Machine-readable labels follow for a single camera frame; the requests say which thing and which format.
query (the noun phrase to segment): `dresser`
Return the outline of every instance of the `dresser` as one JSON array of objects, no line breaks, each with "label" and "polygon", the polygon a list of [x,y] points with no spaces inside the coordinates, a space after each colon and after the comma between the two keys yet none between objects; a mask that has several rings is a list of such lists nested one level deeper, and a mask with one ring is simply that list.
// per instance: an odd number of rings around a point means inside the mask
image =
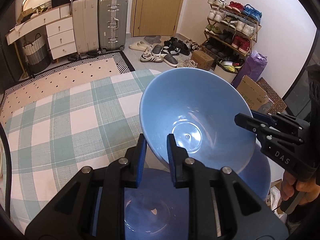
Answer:
[{"label": "dresser", "polygon": [[47,24],[46,29],[53,59],[77,52],[72,15]]}]

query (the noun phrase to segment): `white drawer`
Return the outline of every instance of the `white drawer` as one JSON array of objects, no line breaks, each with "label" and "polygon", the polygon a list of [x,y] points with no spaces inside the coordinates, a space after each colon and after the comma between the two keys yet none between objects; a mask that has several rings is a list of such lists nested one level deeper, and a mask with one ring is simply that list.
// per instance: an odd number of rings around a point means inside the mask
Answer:
[{"label": "white drawer", "polygon": [[50,49],[75,41],[73,29],[48,38]]},{"label": "white drawer", "polygon": [[51,37],[58,33],[63,33],[68,30],[72,30],[73,29],[72,17],[68,17],[68,18],[56,21],[54,23],[51,23],[47,25],[46,28],[47,28],[48,37]]},{"label": "white drawer", "polygon": [[71,42],[51,49],[52,58],[56,59],[77,52],[76,43]]},{"label": "white drawer", "polygon": [[16,29],[17,30],[13,30],[11,33],[7,35],[8,45],[14,43],[17,39],[31,32],[30,21],[18,25]]},{"label": "white drawer", "polygon": [[60,9],[51,9],[31,19],[31,29],[35,30],[36,28],[39,28],[42,25],[46,25],[58,19],[60,19]]}]

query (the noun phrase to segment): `beige suitcase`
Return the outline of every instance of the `beige suitcase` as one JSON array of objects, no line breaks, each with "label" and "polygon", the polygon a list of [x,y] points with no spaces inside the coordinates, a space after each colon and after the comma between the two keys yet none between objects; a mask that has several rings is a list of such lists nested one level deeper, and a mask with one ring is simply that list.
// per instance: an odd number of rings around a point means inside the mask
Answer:
[{"label": "beige suitcase", "polygon": [[72,20],[77,52],[98,50],[98,0],[73,1]]}]

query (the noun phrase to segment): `silver suitcase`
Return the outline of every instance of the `silver suitcase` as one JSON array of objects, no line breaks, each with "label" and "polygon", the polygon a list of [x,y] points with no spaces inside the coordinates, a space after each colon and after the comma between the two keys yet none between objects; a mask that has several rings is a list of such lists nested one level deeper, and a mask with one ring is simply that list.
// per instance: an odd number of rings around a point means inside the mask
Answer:
[{"label": "silver suitcase", "polygon": [[98,0],[73,1],[72,20],[77,52],[98,50]]},{"label": "silver suitcase", "polygon": [[99,42],[102,53],[108,49],[124,50],[127,14],[128,0],[99,0]]}]

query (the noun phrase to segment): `rug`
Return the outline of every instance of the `rug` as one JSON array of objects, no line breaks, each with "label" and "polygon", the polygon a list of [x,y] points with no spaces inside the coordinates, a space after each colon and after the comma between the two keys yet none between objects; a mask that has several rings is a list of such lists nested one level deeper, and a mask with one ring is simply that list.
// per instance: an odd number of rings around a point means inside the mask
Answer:
[{"label": "rug", "polygon": [[161,46],[163,46],[164,41],[168,41],[170,39],[170,36],[145,36],[143,39],[150,45],[155,46],[157,44],[160,44]]},{"label": "rug", "polygon": [[12,113],[49,95],[97,79],[134,71],[122,51],[70,62],[36,75],[5,91],[0,122],[6,125]]}]

